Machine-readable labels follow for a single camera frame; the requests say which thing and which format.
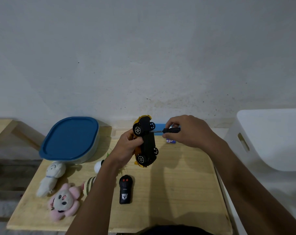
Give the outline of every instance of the screwdriver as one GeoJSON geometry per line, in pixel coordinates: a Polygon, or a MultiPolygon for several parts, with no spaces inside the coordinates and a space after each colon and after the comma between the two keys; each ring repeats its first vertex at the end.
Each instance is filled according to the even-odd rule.
{"type": "Polygon", "coordinates": [[[150,131],[153,133],[178,133],[181,131],[181,128],[164,128],[162,131],[150,131]]]}

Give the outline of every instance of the blue lid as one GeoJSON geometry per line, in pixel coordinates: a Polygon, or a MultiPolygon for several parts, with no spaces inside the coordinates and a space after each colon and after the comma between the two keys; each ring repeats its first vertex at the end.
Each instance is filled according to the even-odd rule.
{"type": "Polygon", "coordinates": [[[97,120],[91,117],[62,119],[49,131],[40,147],[39,155],[53,161],[80,158],[93,146],[98,130],[97,120]]]}

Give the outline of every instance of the silver rim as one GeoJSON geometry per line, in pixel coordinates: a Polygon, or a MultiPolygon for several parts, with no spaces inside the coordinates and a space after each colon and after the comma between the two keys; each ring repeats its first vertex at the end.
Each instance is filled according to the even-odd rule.
{"type": "Polygon", "coordinates": [[[140,134],[140,128],[139,127],[135,127],[135,133],[140,134]]]}
{"type": "Polygon", "coordinates": [[[139,156],[139,157],[138,157],[138,161],[139,161],[140,163],[144,163],[144,158],[143,158],[143,156],[139,156]]]}

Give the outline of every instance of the striped plush toy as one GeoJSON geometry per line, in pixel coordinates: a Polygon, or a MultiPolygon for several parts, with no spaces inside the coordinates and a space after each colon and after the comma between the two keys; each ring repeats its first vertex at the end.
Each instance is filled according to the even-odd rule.
{"type": "Polygon", "coordinates": [[[93,186],[93,183],[95,182],[95,179],[96,179],[95,176],[91,177],[82,184],[82,190],[83,190],[84,195],[88,195],[88,193],[90,192],[91,187],[93,186]]]}

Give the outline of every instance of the screwdriver handle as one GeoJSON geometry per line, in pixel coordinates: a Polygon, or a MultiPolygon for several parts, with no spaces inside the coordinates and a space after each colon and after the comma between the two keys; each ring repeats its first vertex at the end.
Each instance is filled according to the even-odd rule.
{"type": "Polygon", "coordinates": [[[181,131],[181,128],[164,128],[163,133],[178,133],[181,131]]]}

